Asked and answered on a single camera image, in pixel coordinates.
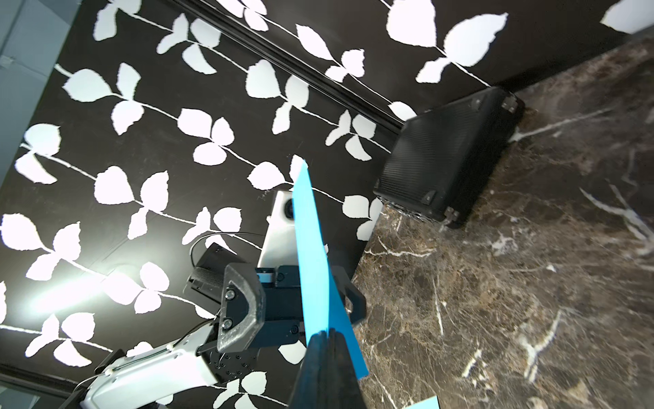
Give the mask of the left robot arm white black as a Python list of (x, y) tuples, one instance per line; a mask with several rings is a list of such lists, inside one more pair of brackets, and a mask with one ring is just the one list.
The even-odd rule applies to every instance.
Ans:
[(252, 374), (261, 350), (304, 338), (308, 351), (289, 402), (292, 408), (362, 408), (359, 380), (367, 368), (353, 328), (366, 317), (366, 300), (345, 272), (333, 273), (331, 309), (352, 309), (344, 320), (311, 334), (308, 297), (294, 262), (258, 268), (219, 245), (193, 264), (189, 286), (213, 305), (215, 318), (172, 344), (127, 356), (117, 350), (67, 398), (67, 408), (153, 408), (182, 391)]

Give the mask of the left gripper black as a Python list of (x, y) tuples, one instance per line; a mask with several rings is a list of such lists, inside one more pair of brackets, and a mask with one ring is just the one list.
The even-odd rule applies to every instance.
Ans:
[[(351, 324), (361, 324), (367, 317), (365, 296), (343, 267), (332, 266), (331, 274)], [(217, 349), (240, 352), (254, 339), (256, 348), (306, 340), (298, 266), (269, 269), (235, 262), (226, 266)]]

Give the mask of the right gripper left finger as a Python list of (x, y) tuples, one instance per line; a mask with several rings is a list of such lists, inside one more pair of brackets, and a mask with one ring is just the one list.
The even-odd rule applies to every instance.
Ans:
[(289, 408), (326, 408), (325, 375), (330, 341), (328, 332), (311, 337), (296, 379)]

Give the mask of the blue square paper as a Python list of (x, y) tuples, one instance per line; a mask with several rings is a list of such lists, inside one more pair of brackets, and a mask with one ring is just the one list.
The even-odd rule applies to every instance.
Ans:
[(330, 272), (308, 165), (301, 161), (292, 189), (296, 248), (306, 338), (334, 329), (345, 337), (358, 380), (369, 375), (359, 342)]

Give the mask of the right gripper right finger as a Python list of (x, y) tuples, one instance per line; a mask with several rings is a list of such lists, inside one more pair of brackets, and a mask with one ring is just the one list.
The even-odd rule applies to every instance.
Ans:
[(329, 333), (329, 407), (366, 409), (344, 335)]

